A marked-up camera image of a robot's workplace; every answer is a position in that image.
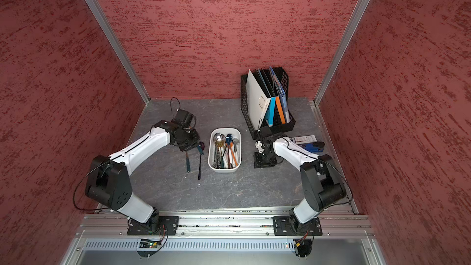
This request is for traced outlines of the gold spoon green handle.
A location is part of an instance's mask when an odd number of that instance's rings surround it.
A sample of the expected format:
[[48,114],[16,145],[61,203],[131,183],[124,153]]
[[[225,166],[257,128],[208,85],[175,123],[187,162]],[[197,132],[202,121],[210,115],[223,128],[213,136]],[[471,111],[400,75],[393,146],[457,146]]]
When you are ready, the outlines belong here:
[[217,161],[218,161],[218,168],[219,169],[224,169],[224,158],[223,158],[223,147],[225,143],[225,138],[224,136],[220,136],[216,140],[216,146],[217,146]]

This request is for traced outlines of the white rectangular storage box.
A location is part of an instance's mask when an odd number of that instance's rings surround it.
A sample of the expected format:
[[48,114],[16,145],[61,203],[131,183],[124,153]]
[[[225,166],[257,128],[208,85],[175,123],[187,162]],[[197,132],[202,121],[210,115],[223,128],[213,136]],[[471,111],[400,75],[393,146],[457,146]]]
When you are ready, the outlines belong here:
[[217,128],[211,132],[208,166],[218,173],[236,172],[242,165],[242,136],[236,128]]

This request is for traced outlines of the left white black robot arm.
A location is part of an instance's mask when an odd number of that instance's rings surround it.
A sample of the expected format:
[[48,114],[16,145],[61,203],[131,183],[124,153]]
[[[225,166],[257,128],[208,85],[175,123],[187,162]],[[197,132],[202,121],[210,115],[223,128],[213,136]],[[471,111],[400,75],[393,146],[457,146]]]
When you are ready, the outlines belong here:
[[164,147],[175,146],[186,152],[197,147],[199,141],[194,128],[187,129],[177,120],[162,120],[126,148],[107,157],[95,157],[87,175],[85,196],[138,223],[155,223],[158,211],[134,194],[132,173]]

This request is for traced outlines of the orange spoon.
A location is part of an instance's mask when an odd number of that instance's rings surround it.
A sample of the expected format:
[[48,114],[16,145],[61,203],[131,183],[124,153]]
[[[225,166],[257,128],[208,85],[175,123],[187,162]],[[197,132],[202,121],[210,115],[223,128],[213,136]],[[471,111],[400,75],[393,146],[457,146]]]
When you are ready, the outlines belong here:
[[229,154],[230,154],[230,161],[231,161],[231,167],[235,169],[238,166],[237,163],[237,155],[234,151],[234,144],[231,142],[229,145]]

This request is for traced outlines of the blue metallic handle utensil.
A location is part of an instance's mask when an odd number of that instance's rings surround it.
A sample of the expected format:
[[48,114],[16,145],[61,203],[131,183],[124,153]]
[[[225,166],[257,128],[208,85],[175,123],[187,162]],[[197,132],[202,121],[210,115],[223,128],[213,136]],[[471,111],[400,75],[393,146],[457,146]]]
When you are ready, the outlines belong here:
[[231,161],[230,161],[230,154],[229,154],[229,145],[230,143],[233,141],[233,135],[232,134],[228,134],[226,136],[226,147],[224,149],[224,157],[226,158],[226,164],[225,164],[225,168],[226,169],[232,169],[231,167]]

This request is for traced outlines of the large mirror steel spoon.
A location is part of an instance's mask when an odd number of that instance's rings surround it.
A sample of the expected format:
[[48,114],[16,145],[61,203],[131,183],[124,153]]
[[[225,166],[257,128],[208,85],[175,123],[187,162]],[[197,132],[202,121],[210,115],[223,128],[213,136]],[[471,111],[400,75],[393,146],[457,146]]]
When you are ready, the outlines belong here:
[[222,136],[221,133],[216,132],[216,133],[213,135],[213,143],[218,147],[221,142],[223,142],[223,136]]

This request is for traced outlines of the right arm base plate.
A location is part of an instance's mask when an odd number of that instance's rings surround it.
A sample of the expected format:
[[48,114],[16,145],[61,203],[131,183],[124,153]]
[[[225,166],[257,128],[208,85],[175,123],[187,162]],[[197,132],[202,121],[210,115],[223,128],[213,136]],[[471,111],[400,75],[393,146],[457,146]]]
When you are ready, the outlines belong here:
[[315,217],[306,223],[299,223],[294,216],[274,217],[272,219],[276,236],[322,236],[319,218]]

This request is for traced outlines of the steel spoon white handle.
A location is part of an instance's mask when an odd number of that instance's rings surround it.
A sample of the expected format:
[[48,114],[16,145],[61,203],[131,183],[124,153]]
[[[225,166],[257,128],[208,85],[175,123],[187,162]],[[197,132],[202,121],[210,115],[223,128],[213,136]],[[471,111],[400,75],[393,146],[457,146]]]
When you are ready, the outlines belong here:
[[238,151],[237,151],[238,143],[239,143],[238,138],[233,138],[233,154],[234,154],[233,160],[236,167],[239,166],[239,157],[238,157]]

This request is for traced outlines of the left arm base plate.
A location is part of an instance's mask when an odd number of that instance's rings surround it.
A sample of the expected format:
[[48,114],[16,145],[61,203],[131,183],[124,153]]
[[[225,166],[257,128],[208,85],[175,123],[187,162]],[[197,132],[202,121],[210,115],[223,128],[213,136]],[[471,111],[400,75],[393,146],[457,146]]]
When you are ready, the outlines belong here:
[[128,221],[128,236],[175,236],[179,227],[178,216],[152,217],[146,223],[137,220]]

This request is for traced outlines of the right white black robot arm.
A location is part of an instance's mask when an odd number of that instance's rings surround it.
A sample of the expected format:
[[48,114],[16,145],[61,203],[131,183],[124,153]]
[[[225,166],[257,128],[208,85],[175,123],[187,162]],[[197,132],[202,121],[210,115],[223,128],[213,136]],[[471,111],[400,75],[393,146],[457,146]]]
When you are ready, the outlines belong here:
[[330,163],[330,156],[309,152],[282,134],[258,139],[255,146],[263,162],[273,163],[281,158],[299,171],[304,198],[292,210],[295,223],[308,223],[347,197],[342,173]]

